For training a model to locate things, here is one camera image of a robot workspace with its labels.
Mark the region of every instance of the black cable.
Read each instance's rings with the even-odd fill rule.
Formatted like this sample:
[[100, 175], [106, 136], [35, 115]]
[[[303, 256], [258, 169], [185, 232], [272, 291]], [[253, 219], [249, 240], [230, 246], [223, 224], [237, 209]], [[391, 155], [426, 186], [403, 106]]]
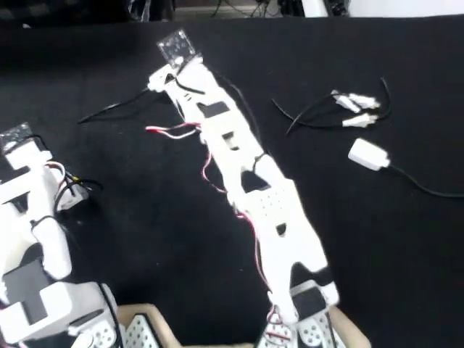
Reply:
[[258, 5], [254, 8], [253, 12], [250, 14], [250, 17], [251, 17], [251, 18], [254, 17], [254, 14], [256, 13], [256, 11], [257, 11], [260, 7], [261, 7], [261, 4], [258, 4]]
[[[288, 119], [290, 119], [291, 121], [294, 121], [295, 119], [287, 112], [285, 111], [278, 103], [275, 99], [271, 99], [272, 103], [274, 103], [274, 105], [279, 109], [279, 111], [281, 112], [281, 114], [285, 117], [287, 117]], [[310, 117], [308, 120], [313, 120], [314, 118], [320, 116], [320, 114], [316, 114], [316, 115], [313, 115], [312, 117]], [[336, 123], [336, 124], [333, 124], [333, 125], [314, 125], [312, 123], [309, 123], [309, 122], [305, 122], [305, 121], [301, 121], [301, 120], [297, 120], [297, 123], [300, 124], [300, 125], [305, 125], [306, 127], [310, 127], [310, 128], [317, 128], [317, 129], [324, 129], [324, 128], [335, 128], [335, 127], [339, 127], [340, 124], [339, 123]]]
[[215, 11], [211, 14], [211, 18], [216, 17], [216, 15], [218, 14], [219, 9], [220, 9], [220, 7], [221, 7], [222, 5], [223, 5], [223, 0], [219, 0], [219, 1], [217, 2], [217, 6], [216, 6]]
[[45, 144], [45, 141], [44, 141], [44, 138], [42, 138], [40, 135], [38, 134], [30, 134], [28, 136], [25, 136], [24, 138], [22, 138], [21, 140], [19, 140], [15, 145], [13, 145], [12, 147], [10, 147], [8, 150], [5, 151], [4, 154], [9, 154], [11, 152], [13, 152], [15, 149], [17, 149], [18, 147], [20, 147], [21, 145], [23, 145], [27, 140], [29, 139], [38, 139], [40, 140], [40, 142], [42, 143], [42, 147], [46, 150], [46, 151], [49, 151], [49, 148], [48, 146]]
[[263, 152], [260, 156], [257, 156], [257, 157], [254, 158], [254, 163], [253, 163], [253, 168], [252, 168], [253, 173], [256, 173], [256, 165], [257, 165], [258, 161], [261, 160], [265, 155], [266, 155], [266, 153]]
[[320, 97], [318, 100], [316, 100], [315, 102], [313, 102], [312, 104], [308, 104], [296, 117], [295, 119], [293, 120], [293, 122], [291, 123], [291, 125], [289, 126], [289, 129], [287, 129], [286, 131], [286, 135], [288, 135], [291, 131], [291, 129], [293, 128], [293, 126], [298, 122], [298, 120], [304, 115], [306, 114], [308, 111], [310, 111], [311, 109], [314, 109], [316, 106], [322, 104], [323, 102], [325, 102], [326, 100], [329, 100], [330, 98], [333, 98], [334, 96], [338, 96], [340, 94], [326, 94], [325, 96], [322, 96]]
[[252, 121], [252, 126], [253, 130], [252, 132], [254, 133], [254, 136], [258, 140], [258, 143], [262, 146], [262, 140], [261, 140], [261, 133], [260, 133], [260, 128], [258, 127], [258, 122], [256, 120], [256, 117], [254, 116], [252, 108], [249, 106], [247, 100], [245, 99], [245, 96], [241, 92], [240, 88], [235, 86], [232, 81], [230, 81], [227, 77], [224, 75], [220, 74], [217, 70], [212, 69], [211, 67], [208, 67], [211, 71], [214, 72], [214, 74], [219, 77], [222, 81], [227, 83], [229, 87], [231, 87], [240, 97], [241, 103], [245, 106], [246, 113], [248, 114], [248, 118], [251, 119]]
[[65, 195], [66, 190], [71, 189], [75, 185], [82, 186], [83, 188], [88, 190], [88, 188], [83, 185], [84, 183], [90, 183], [92, 185], [98, 186], [100, 189], [103, 189], [103, 185], [101, 185], [98, 181], [91, 180], [91, 179], [78, 179], [78, 180], [73, 179], [71, 183], [67, 183], [66, 186], [63, 187], [63, 189], [57, 194], [55, 198], [55, 203], [53, 206], [54, 216], [57, 216], [59, 203], [61, 202], [61, 199]]
[[237, 12], [240, 12], [243, 14], [243, 16], [245, 17], [251, 17], [249, 14], [247, 14], [246, 12], [243, 12], [241, 9], [235, 7], [234, 5], [232, 5], [229, 0], [223, 0], [228, 6], [232, 7], [233, 9], [235, 9]]
[[337, 344], [336, 344], [336, 340], [335, 340], [334, 326], [332, 325], [331, 316], [328, 314], [328, 312], [326, 313], [326, 317], [327, 317], [328, 330], [331, 332], [331, 338], [332, 338], [332, 342], [333, 342], [333, 347], [336, 348]]
[[179, 88], [182, 88], [184, 91], [195, 93], [195, 94], [203, 94], [203, 95], [205, 94], [205, 92], [200, 91], [199, 89], [190, 88], [190, 87], [183, 85], [181, 82], [179, 82], [179, 79], [177, 78], [174, 78], [174, 80], [177, 86], [179, 86]]
[[121, 334], [121, 329], [119, 327], [119, 320], [117, 319], [115, 310], [113, 309], [113, 306], [111, 305], [111, 301], [109, 300], [109, 297], [107, 295], [107, 292], [104, 290], [103, 284], [96, 282], [96, 285], [98, 285], [101, 294], [104, 297], [104, 301], [107, 303], [107, 306], [109, 308], [109, 313], [111, 314], [111, 318], [115, 322], [115, 330], [116, 330], [116, 342], [115, 346], [116, 347], [124, 347], [123, 346], [123, 335]]
[[110, 110], [113, 110], [113, 109], [116, 109], [118, 107], [123, 107], [125, 105], [128, 105], [130, 103], [133, 103], [135, 102], [137, 99], [139, 99], [140, 97], [142, 97], [143, 95], [145, 95], [147, 92], [149, 92], [150, 90], [148, 89], [148, 87], [144, 88], [142, 91], [140, 91], [139, 93], [137, 93], [135, 96], [133, 96], [132, 98], [126, 100], [126, 101], [122, 101], [122, 102], [119, 102], [119, 103], [116, 103], [116, 104], [111, 104], [111, 105], [108, 105], [107, 107], [104, 107], [103, 109], [101, 109], [100, 111], [98, 112], [94, 112], [93, 114], [90, 114], [90, 115], [87, 115], [85, 117], [82, 117], [79, 121], [78, 121], [78, 124], [82, 124], [82, 123], [86, 123], [86, 122], [90, 122], [91, 119], [101, 115], [101, 114], [104, 114]]
[[32, 232], [34, 228], [36, 228], [38, 225], [40, 225], [40, 223], [42, 223], [43, 221], [45, 221], [47, 219], [55, 220], [58, 223], [58, 221], [57, 221], [57, 219], [55, 219], [55, 217], [53, 217], [51, 215], [45, 215], [45, 216], [41, 217], [40, 219], [38, 219], [37, 221], [35, 221], [35, 220], [30, 221], [30, 231]]
[[[389, 87], [388, 87], [388, 85], [386, 83], [386, 80], [383, 77], [381, 78], [381, 84], [384, 87], [384, 92], [386, 94], [386, 104], [387, 104], [387, 106], [386, 106], [386, 110], [384, 112], [377, 115], [378, 116], [377, 121], [386, 119], [392, 113], [392, 96], [390, 94], [390, 90], [389, 90]], [[310, 118], [307, 118], [305, 121], [300, 120], [303, 115], [308, 113], [310, 110], [313, 110], [316, 106], [322, 104], [325, 100], [329, 100], [329, 99], [333, 98], [334, 96], [341, 96], [341, 95], [343, 95], [343, 94], [332, 94], [332, 93], [326, 94], [326, 95], [320, 97], [318, 100], [314, 101], [313, 103], [308, 104], [295, 118], [293, 118], [287, 111], [285, 111], [283, 109], [283, 107], [281, 107], [275, 99], [271, 99], [271, 101], [279, 109], [279, 111], [282, 113], [282, 115], [284, 115], [285, 117], [287, 117], [288, 119], [290, 119], [292, 121], [291, 125], [289, 126], [289, 128], [286, 131], [286, 135], [288, 135], [290, 130], [296, 124], [304, 125], [304, 126], [310, 127], [310, 128], [317, 128], [317, 129], [343, 128], [343, 124], [341, 124], [341, 123], [326, 124], [326, 125], [315, 125], [313, 123], [308, 122], [309, 120], [314, 120], [315, 118], [320, 117], [323, 114], [314, 114]]]
[[377, 120], [384, 120], [392, 113], [392, 94], [390, 93], [389, 85], [386, 83], [385, 78], [381, 77], [380, 81], [384, 87], [385, 97], [386, 97], [386, 110], [378, 115]]
[[427, 194], [431, 194], [432, 196], [437, 196], [437, 197], [442, 197], [442, 198], [453, 198], [453, 199], [462, 199], [464, 198], [464, 193], [462, 194], [457, 194], [457, 193], [451, 193], [451, 192], [440, 192], [440, 191], [435, 191], [430, 188], [425, 187], [421, 183], [419, 183], [416, 179], [414, 179], [411, 175], [407, 174], [403, 169], [395, 167], [394, 165], [390, 164], [390, 166], [387, 167], [387, 169], [390, 168], [390, 170], [393, 170], [396, 173], [399, 173], [403, 175], [404, 178], [408, 179], [409, 182], [411, 182], [414, 186], [416, 186], [418, 189], [426, 192]]

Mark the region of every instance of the hole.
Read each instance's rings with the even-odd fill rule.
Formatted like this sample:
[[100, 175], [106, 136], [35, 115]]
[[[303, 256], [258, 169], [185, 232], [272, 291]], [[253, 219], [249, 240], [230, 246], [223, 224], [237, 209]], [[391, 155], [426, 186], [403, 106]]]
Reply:
[[241, 174], [241, 185], [243, 186], [246, 194], [248, 194], [251, 191], [264, 191], [265, 189], [269, 188], [269, 184], [266, 181], [264, 181], [258, 175], [248, 170], [244, 171]]
[[237, 151], [239, 149], [239, 147], [236, 144], [234, 144], [233, 132], [229, 132], [229, 133], [224, 134], [223, 139], [224, 139], [225, 143], [227, 144], [227, 146], [229, 146], [230, 150]]
[[283, 236], [285, 236], [285, 231], [287, 230], [287, 224], [286, 223], [281, 223], [275, 229], [277, 230], [277, 234], [279, 235], [279, 237], [283, 237]]
[[223, 101], [219, 101], [211, 105], [205, 105], [202, 103], [198, 103], [196, 105], [198, 106], [200, 111], [203, 112], [205, 118], [217, 116], [230, 110]]

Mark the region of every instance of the wire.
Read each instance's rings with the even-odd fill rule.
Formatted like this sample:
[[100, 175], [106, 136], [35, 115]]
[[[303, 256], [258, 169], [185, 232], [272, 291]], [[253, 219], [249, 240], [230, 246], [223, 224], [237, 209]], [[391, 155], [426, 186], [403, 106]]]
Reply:
[[109, 308], [109, 313], [111, 314], [111, 318], [115, 322], [115, 330], [116, 330], [115, 346], [116, 347], [124, 347], [123, 346], [123, 335], [121, 334], [121, 328], [119, 327], [119, 321], [117, 320], [115, 310], [113, 309], [113, 306], [111, 305], [111, 302], [109, 300], [107, 292], [104, 290], [104, 287], [103, 287], [102, 283], [97, 282], [96, 285], [98, 285], [98, 287], [100, 289], [100, 292], [104, 297], [104, 301], [107, 303], [107, 306]]
[[212, 183], [209, 180], [209, 178], [206, 175], [206, 168], [208, 168], [208, 166], [210, 165], [211, 159], [212, 159], [212, 154], [211, 154], [211, 151], [208, 149], [208, 157], [207, 157], [206, 162], [204, 163], [203, 168], [202, 168], [202, 178], [204, 180], [206, 180], [212, 187], [214, 187], [217, 192], [219, 192], [221, 194], [227, 194], [226, 190], [217, 187], [214, 183]]
[[65, 195], [66, 190], [71, 189], [75, 185], [79, 185], [79, 186], [82, 186], [83, 188], [85, 188], [86, 190], [92, 191], [91, 188], [89, 188], [87, 186], [84, 186], [84, 183], [90, 183], [92, 185], [95, 185], [95, 186], [99, 187], [99, 189], [101, 189], [101, 190], [103, 190], [103, 188], [104, 188], [103, 185], [101, 185], [98, 181], [92, 180], [92, 179], [80, 179], [79, 178], [77, 180], [74, 180], [71, 183], [67, 183], [65, 185], [65, 187], [63, 187], [63, 189], [55, 197], [55, 203], [54, 203], [54, 206], [53, 206], [53, 216], [57, 216], [59, 203], [61, 202], [63, 196]]
[[416, 186], [418, 189], [426, 192], [427, 194], [431, 194], [432, 196], [437, 196], [437, 197], [442, 197], [442, 198], [453, 198], [453, 199], [462, 199], [464, 198], [464, 193], [462, 194], [457, 194], [457, 193], [451, 193], [451, 192], [440, 192], [440, 191], [435, 191], [430, 188], [425, 187], [424, 185], [420, 184], [416, 179], [414, 179], [411, 175], [407, 174], [403, 169], [395, 167], [394, 165], [390, 164], [390, 166], [387, 167], [387, 169], [390, 168], [394, 172], [397, 172], [406, 179], [409, 180], [414, 186]]
[[[388, 87], [384, 77], [381, 78], [381, 84], [382, 84], [382, 87], [384, 88], [384, 93], [386, 95], [387, 107], [386, 107], [386, 110], [384, 112], [377, 115], [377, 119], [376, 119], [377, 121], [386, 119], [392, 113], [392, 96], [390, 94], [389, 87]], [[304, 125], [304, 126], [309, 127], [309, 128], [317, 128], [317, 129], [322, 129], [322, 128], [343, 128], [342, 123], [331, 123], [331, 124], [325, 124], [325, 125], [315, 125], [314, 123], [309, 122], [311, 120], [315, 120], [316, 118], [318, 118], [318, 117], [320, 117], [322, 115], [325, 115], [325, 113], [317, 113], [317, 114], [311, 115], [305, 121], [301, 120], [303, 115], [308, 113], [310, 110], [314, 110], [314, 108], [316, 108], [318, 105], [322, 104], [326, 100], [332, 99], [334, 96], [343, 96], [343, 95], [345, 95], [345, 94], [341, 94], [341, 93], [326, 94], [326, 95], [320, 97], [319, 99], [317, 99], [316, 101], [314, 101], [313, 103], [308, 104], [301, 112], [299, 112], [299, 114], [296, 117], [292, 117], [287, 111], [285, 111], [283, 109], [283, 107], [281, 107], [281, 105], [278, 104], [278, 102], [275, 99], [271, 99], [271, 101], [272, 101], [272, 103], [274, 103], [274, 105], [278, 108], [278, 110], [281, 112], [281, 114], [283, 116], [285, 116], [285, 117], [287, 117], [288, 119], [291, 120], [291, 125], [289, 126], [289, 128], [286, 131], [286, 135], [288, 135], [290, 133], [291, 129], [296, 124]]]
[[205, 94], [205, 92], [200, 91], [199, 89], [190, 88], [190, 87], [187, 87], [187, 86], [183, 85], [181, 82], [179, 82], [178, 78], [175, 78], [174, 80], [175, 80], [175, 83], [177, 84], [177, 86], [179, 88], [182, 88], [184, 91], [195, 93], [195, 94], [201, 94], [201, 95]]
[[90, 115], [87, 115], [85, 117], [82, 117], [79, 121], [78, 121], [78, 124], [81, 125], [83, 123], [87, 123], [87, 122], [90, 122], [92, 119], [94, 119], [95, 117], [101, 115], [101, 114], [104, 114], [110, 110], [114, 110], [118, 107], [123, 107], [125, 105], [128, 105], [130, 103], [133, 103], [135, 102], [137, 99], [139, 99], [140, 97], [142, 97], [143, 95], [145, 95], [147, 92], [149, 92], [150, 90], [148, 89], [148, 87], [144, 88], [142, 91], [138, 92], [135, 96], [133, 96], [132, 98], [126, 100], [126, 101], [121, 101], [119, 103], [116, 103], [116, 104], [111, 104], [111, 105], [108, 105], [107, 107], [104, 107], [103, 109], [101, 109], [100, 111], [97, 111], [97, 112], [94, 112], [93, 114], [90, 114]]
[[34, 221], [34, 220], [30, 221], [30, 231], [32, 232], [34, 228], [36, 228], [38, 225], [40, 225], [43, 221], [45, 221], [47, 219], [52, 219], [52, 220], [54, 220], [55, 222], [58, 223], [57, 219], [54, 216], [45, 215], [45, 216], [41, 217], [40, 219], [38, 219], [37, 221]]
[[392, 94], [390, 93], [390, 88], [389, 85], [386, 83], [385, 78], [381, 77], [380, 81], [382, 82], [382, 86], [384, 87], [387, 107], [382, 114], [378, 115], [377, 120], [384, 120], [392, 113]]
[[243, 14], [243, 16], [248, 17], [248, 18], [251, 17], [248, 13], [243, 12], [243, 11], [242, 11], [241, 9], [239, 9], [238, 7], [232, 5], [232, 4], [229, 2], [229, 0], [223, 0], [223, 1], [224, 1], [228, 6], [230, 6], [231, 8], [235, 9], [237, 12]]
[[60, 162], [48, 161], [45, 163], [47, 167], [55, 167], [61, 171], [62, 177], [59, 179], [59, 184], [61, 185], [66, 179], [66, 169], [65, 166]]
[[260, 133], [260, 128], [258, 127], [258, 122], [256, 120], [256, 116], [253, 113], [252, 108], [249, 106], [248, 101], [245, 99], [244, 94], [241, 92], [240, 88], [237, 87], [230, 81], [227, 77], [224, 75], [220, 74], [217, 70], [212, 69], [211, 67], [208, 67], [211, 71], [214, 72], [214, 74], [219, 77], [223, 82], [225, 82], [229, 87], [231, 87], [240, 97], [241, 103], [244, 105], [246, 113], [248, 114], [248, 118], [251, 119], [252, 121], [252, 126], [253, 130], [252, 132], [254, 133], [254, 137], [258, 140], [258, 143], [262, 146], [262, 139], [261, 139], [261, 133]]
[[333, 347], [336, 348], [337, 344], [335, 340], [334, 326], [332, 325], [331, 316], [328, 314], [328, 312], [326, 313], [326, 317], [327, 317], [328, 330], [331, 332]]
[[[168, 131], [170, 131], [172, 129], [178, 129], [178, 128], [186, 127], [188, 125], [195, 125], [196, 129], [193, 129], [193, 130], [191, 130], [191, 131], [189, 131], [187, 133], [181, 134], [179, 136], [174, 136], [173, 134], [168, 132]], [[168, 138], [175, 139], [175, 140], [183, 139], [183, 138], [186, 138], [188, 136], [191, 136], [192, 134], [195, 134], [199, 130], [200, 130], [199, 123], [193, 123], [193, 122], [184, 122], [184, 123], [181, 123], [180, 125], [175, 125], [173, 127], [168, 127], [168, 128], [159, 127], [159, 126], [156, 126], [156, 125], [148, 125], [148, 126], [145, 127], [145, 131], [147, 131], [147, 132], [162, 134], [164, 136], [167, 136]]]
[[303, 116], [306, 112], [310, 111], [311, 109], [314, 109], [316, 106], [322, 104], [326, 100], [332, 98], [333, 96], [337, 96], [339, 94], [326, 94], [325, 96], [320, 97], [318, 100], [316, 100], [314, 103], [307, 105], [293, 120], [291, 125], [289, 126], [289, 129], [287, 129], [286, 135], [289, 134], [290, 130], [293, 128], [295, 123], [298, 122], [301, 116]]
[[261, 269], [261, 266], [260, 266], [260, 258], [259, 258], [259, 253], [260, 253], [260, 245], [259, 244], [260, 243], [259, 243], [258, 237], [256, 235], [256, 229], [254, 228], [254, 224], [253, 224], [252, 220], [250, 219], [250, 217], [244, 212], [241, 213], [241, 214], [238, 214], [237, 218], [247, 221], [252, 227], [253, 236], [254, 236], [254, 263], [256, 265], [256, 269], [257, 269], [258, 274], [260, 275], [262, 281], [267, 286], [267, 288], [270, 289], [269, 283], [266, 280], [266, 277], [264, 276], [264, 273], [262, 272], [262, 269]]
[[[295, 118], [293, 118], [287, 111], [285, 111], [278, 103], [275, 99], [271, 99], [272, 103], [274, 103], [274, 105], [278, 108], [278, 110], [281, 112], [281, 114], [285, 117], [287, 117], [288, 119], [290, 119], [291, 121], [295, 121]], [[313, 120], [315, 119], [317, 116], [320, 116], [320, 115], [313, 115], [312, 117], [310, 117], [308, 120]], [[309, 122], [305, 122], [305, 121], [301, 121], [301, 120], [297, 120], [296, 123], [300, 124], [300, 125], [305, 125], [306, 127], [309, 127], [309, 128], [318, 128], [318, 129], [323, 129], [323, 128], [335, 128], [335, 127], [340, 127], [340, 124], [337, 123], [337, 124], [333, 124], [333, 125], [313, 125], [312, 123], [309, 123]]]
[[217, 6], [216, 6], [215, 11], [211, 14], [211, 18], [216, 17], [216, 15], [218, 14], [219, 9], [220, 9], [220, 7], [221, 7], [222, 5], [223, 5], [223, 0], [219, 0], [219, 1], [217, 2]]
[[260, 10], [260, 16], [262, 17], [262, 15], [261, 15], [261, 5], [262, 5], [262, 3], [258, 4], [258, 5], [254, 8], [253, 12], [250, 14], [250, 17], [251, 17], [251, 18], [254, 17], [254, 14], [256, 13], [256, 11], [257, 11], [258, 9]]

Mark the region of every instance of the table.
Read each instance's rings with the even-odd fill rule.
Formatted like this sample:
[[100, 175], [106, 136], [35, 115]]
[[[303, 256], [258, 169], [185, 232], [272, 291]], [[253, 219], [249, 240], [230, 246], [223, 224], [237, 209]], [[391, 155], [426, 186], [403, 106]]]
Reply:
[[[138, 109], [113, 113], [118, 120], [76, 125], [140, 91], [164, 64], [156, 41], [180, 26], [248, 98], [265, 148], [296, 181], [320, 234], [341, 309], [373, 346], [460, 347], [463, 203], [366, 170], [347, 153], [362, 136], [422, 182], [464, 191], [464, 17], [209, 20], [3, 35], [0, 129], [27, 120], [69, 170], [104, 183], [98, 211], [76, 212], [71, 230], [118, 302], [156, 304], [182, 344], [254, 341], [268, 310], [249, 227], [201, 179], [205, 148], [197, 138], [170, 141], [143, 130], [176, 124], [172, 105], [146, 96]], [[381, 76], [393, 112], [367, 130], [302, 128], [285, 137], [289, 122], [270, 103], [277, 97], [296, 112], [332, 88], [380, 96]], [[210, 176], [219, 179], [214, 170]], [[75, 257], [76, 269], [82, 264]]]

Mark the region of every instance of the white plastic bracket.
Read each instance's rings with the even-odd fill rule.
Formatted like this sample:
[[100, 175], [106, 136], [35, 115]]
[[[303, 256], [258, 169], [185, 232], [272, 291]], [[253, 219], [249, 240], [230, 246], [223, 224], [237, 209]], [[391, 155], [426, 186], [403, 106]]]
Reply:
[[[200, 124], [201, 140], [222, 174], [228, 201], [254, 225], [270, 300], [284, 323], [295, 324], [299, 318], [289, 289], [291, 269], [297, 262], [313, 273], [328, 267], [320, 239], [305, 216], [294, 182], [283, 176], [272, 157], [263, 155], [265, 151], [235, 101], [218, 85], [202, 57], [194, 54], [184, 38], [185, 33], [179, 30], [162, 41], [163, 54], [169, 57], [170, 64], [150, 76], [148, 88], [165, 91], [178, 110], [182, 109], [186, 122]], [[183, 54], [188, 56], [183, 57], [188, 63], [179, 68], [173, 62], [180, 61], [178, 56]], [[176, 80], [197, 92], [187, 91]], [[204, 111], [218, 104], [221, 112], [208, 115]], [[241, 174], [247, 170], [254, 170], [268, 186], [245, 192]], [[283, 234], [276, 230], [281, 224], [286, 225]], [[328, 306], [339, 301], [333, 281], [322, 292]]]

